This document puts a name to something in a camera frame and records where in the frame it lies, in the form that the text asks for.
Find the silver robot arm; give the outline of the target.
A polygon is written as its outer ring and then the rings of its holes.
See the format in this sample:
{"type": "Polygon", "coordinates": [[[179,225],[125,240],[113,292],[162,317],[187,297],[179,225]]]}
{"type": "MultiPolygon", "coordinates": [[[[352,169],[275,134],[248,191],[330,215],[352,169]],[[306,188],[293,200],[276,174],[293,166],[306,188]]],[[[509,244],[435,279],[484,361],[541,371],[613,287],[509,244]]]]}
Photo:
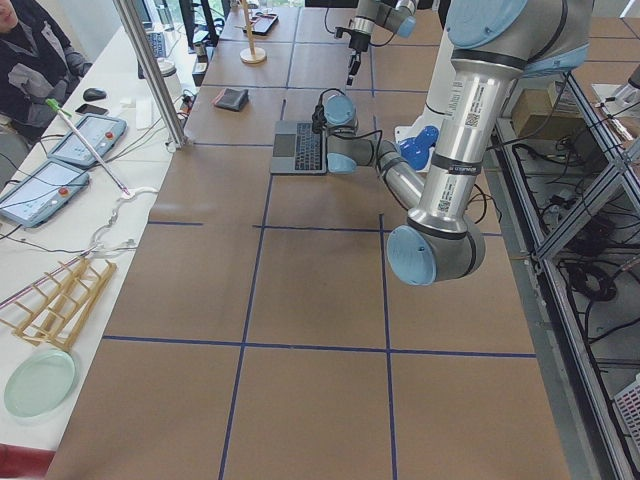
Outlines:
{"type": "Polygon", "coordinates": [[[375,26],[407,38],[413,32],[416,19],[417,1],[400,0],[394,5],[383,1],[361,0],[357,4],[356,14],[347,27],[336,28],[335,37],[343,34],[350,36],[349,59],[346,84],[351,86],[361,65],[361,55],[368,51],[375,26]]]}
{"type": "Polygon", "coordinates": [[[321,97],[312,117],[328,170],[371,166],[406,209],[387,242],[394,274],[430,285],[473,273],[484,238],[467,217],[482,158],[510,85],[522,77],[568,73],[586,59],[589,1],[453,1],[445,12],[439,55],[445,80],[441,125],[433,144],[416,121],[402,144],[359,134],[356,109],[343,93],[321,97]]]}

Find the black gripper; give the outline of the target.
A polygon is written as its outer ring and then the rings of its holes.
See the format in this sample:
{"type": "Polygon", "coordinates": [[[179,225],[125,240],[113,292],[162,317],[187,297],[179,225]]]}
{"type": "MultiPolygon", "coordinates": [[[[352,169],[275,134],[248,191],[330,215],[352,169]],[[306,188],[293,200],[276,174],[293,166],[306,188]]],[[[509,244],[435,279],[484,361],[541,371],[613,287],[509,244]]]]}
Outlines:
{"type": "Polygon", "coordinates": [[[361,65],[361,53],[369,48],[369,34],[361,31],[349,31],[349,47],[354,51],[349,57],[346,85],[352,85],[361,65]]]}
{"type": "Polygon", "coordinates": [[[321,134],[327,124],[323,107],[316,107],[312,114],[312,131],[315,134],[321,134]]]}

